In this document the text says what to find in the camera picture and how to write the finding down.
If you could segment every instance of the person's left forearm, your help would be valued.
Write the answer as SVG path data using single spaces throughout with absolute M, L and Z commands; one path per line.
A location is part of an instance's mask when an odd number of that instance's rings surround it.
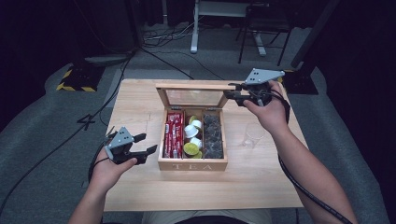
M 106 192 L 97 190 L 91 185 L 88 187 L 84 197 L 79 202 L 69 224 L 98 224 L 100 223 L 105 208 Z

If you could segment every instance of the person's right forearm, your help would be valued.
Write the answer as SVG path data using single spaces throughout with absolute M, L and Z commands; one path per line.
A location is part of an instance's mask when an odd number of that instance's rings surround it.
M 291 175 L 305 189 L 338 211 L 352 223 L 357 223 L 344 190 L 330 171 L 302 144 L 288 127 L 272 132 L 279 157 Z M 297 190 L 304 207 L 316 223 L 337 223 L 333 215 L 319 207 Z

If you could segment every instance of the wooden table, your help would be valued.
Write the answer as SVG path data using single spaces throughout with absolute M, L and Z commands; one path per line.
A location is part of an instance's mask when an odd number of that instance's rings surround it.
M 125 79 L 114 106 L 108 130 L 125 126 L 132 135 L 147 138 L 132 151 L 159 145 L 163 103 L 155 83 L 228 84 L 241 81 Z M 241 146 L 245 127 L 258 122 L 246 108 L 228 101 L 223 107 L 228 165 L 224 172 L 160 171 L 158 149 L 146 164 L 133 167 L 106 196 L 105 211 L 165 211 L 302 207 L 293 185 L 283 174 L 274 141 L 269 133 L 255 148 Z M 290 111 L 289 126 L 305 144 Z

